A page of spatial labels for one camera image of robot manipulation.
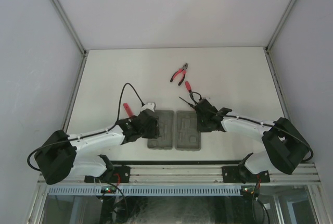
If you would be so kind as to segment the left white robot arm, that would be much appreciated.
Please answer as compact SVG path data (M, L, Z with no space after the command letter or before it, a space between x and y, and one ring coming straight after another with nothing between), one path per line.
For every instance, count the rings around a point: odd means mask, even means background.
M118 120L114 126L96 132L67 135L63 130L55 131L35 152L34 159L48 185L81 176L109 182L114 169L106 151L158 135L158 115L144 109L137 116Z

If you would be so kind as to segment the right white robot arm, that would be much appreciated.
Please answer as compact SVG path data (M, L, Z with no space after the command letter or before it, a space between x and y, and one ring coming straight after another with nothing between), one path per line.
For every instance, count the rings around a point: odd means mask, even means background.
M238 133L263 144L264 151L249 153L238 164L239 176L246 182L271 169L290 175L300 163L313 158L309 143L287 118L259 121L229 108L218 110L206 99L201 99L192 108L197 114L199 132Z

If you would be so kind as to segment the grey plastic tool case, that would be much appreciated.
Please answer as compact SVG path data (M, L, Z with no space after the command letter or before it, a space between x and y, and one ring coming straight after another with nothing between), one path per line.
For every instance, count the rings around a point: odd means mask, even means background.
M201 133L197 129L197 115L194 111L156 111L159 123L159 137L147 140L151 150L199 151Z

